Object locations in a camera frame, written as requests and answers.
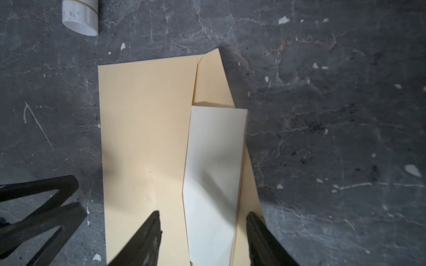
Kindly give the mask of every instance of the white plastic container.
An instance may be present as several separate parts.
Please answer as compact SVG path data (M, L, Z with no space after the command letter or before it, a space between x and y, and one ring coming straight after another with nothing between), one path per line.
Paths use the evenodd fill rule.
M88 36L98 34L98 0L63 0L62 23Z

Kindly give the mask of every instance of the gray concrete floor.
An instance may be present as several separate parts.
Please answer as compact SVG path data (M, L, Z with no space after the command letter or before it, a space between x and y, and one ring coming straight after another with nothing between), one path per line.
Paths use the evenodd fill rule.
M421 1L102 0L100 34L85 37L60 1L4 0L0 25L0 183L72 174L89 213L52 265L105 265L97 65L216 47L249 109L267 225L300 265L426 264ZM47 237L0 264L25 265Z

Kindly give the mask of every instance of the white paint speck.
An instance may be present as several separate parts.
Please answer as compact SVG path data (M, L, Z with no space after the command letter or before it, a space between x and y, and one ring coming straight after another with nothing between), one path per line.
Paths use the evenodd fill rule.
M93 257L93 260L101 261L101 260L102 260L101 255L96 254L96 255Z
M290 21L290 19L289 18L287 18L286 16L283 16L282 18L280 18L279 20L278 20L278 25L281 25L281 24L286 24L287 22L289 22Z
M419 169L414 164L407 164L404 166L405 171L408 173L415 175L416 177L422 177L422 174L420 173Z

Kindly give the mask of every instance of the stained floor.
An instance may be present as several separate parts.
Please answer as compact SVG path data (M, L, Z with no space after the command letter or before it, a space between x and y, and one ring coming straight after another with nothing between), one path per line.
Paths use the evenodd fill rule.
M105 265L97 65L219 47L269 229L301 266L426 264L422 1L0 2L0 183L74 175L88 218L52 265ZM49 193L0 205L9 222ZM2 265L25 265L43 244Z

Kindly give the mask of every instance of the white paper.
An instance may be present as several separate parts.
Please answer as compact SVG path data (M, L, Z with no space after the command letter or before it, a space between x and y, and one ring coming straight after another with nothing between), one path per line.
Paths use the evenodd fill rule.
M229 266L247 110L192 106L183 199L190 260Z

